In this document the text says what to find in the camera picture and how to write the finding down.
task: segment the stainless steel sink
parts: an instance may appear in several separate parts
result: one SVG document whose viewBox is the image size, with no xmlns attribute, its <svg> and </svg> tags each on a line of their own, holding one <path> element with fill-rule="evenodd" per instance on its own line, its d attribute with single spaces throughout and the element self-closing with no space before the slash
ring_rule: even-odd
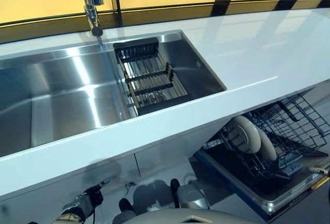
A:
<svg viewBox="0 0 330 224">
<path fill-rule="evenodd" d="M 125 65 L 116 57 L 113 45 L 145 38 L 157 38 L 161 59 L 184 89 L 181 94 L 158 89 L 134 101 Z M 148 80 L 154 85 L 155 77 Z M 0 156 L 223 90 L 223 84 L 179 30 L 0 57 Z M 162 99 L 158 104 L 159 95 L 174 100 Z M 137 105 L 146 101 L 152 108 L 137 111 Z"/>
</svg>

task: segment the kitchen sink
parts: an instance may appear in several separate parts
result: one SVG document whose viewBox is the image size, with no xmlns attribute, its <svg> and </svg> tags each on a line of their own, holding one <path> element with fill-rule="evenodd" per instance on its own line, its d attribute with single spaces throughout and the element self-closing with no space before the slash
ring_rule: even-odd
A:
<svg viewBox="0 0 330 224">
<path fill-rule="evenodd" d="M 224 90 L 180 30 L 3 56 L 0 156 Z"/>
</svg>

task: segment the faucet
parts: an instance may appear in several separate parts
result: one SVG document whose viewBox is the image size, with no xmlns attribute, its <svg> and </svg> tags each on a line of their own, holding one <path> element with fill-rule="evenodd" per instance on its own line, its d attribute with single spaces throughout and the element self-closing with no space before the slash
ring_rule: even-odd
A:
<svg viewBox="0 0 330 224">
<path fill-rule="evenodd" d="M 97 16 L 95 6 L 103 4 L 103 0 L 84 0 L 85 13 L 88 19 L 89 26 L 91 27 L 92 34 L 96 37 L 100 37 L 103 34 L 103 30 L 100 27 L 100 21 Z"/>
</svg>

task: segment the sink drying rack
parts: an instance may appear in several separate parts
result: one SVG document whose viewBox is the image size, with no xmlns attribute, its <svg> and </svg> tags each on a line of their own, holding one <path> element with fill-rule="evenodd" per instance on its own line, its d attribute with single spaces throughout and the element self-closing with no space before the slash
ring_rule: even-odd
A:
<svg viewBox="0 0 330 224">
<path fill-rule="evenodd" d="M 138 115 L 144 115 L 174 102 L 180 103 L 188 94 L 158 50 L 158 39 L 147 38 L 113 45 L 117 63 L 124 74 Z"/>
</svg>

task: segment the white countertop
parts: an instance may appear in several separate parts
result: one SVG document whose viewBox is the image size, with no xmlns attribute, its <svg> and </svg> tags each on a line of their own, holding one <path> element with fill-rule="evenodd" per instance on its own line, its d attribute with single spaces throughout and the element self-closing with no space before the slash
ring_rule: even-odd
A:
<svg viewBox="0 0 330 224">
<path fill-rule="evenodd" d="M 329 15 L 327 8 L 273 11 L 104 30 L 110 39 L 181 29 L 227 90 L 1 157 L 0 196 L 329 79 Z M 93 40 L 84 32 L 2 44 L 0 59 Z"/>
</svg>

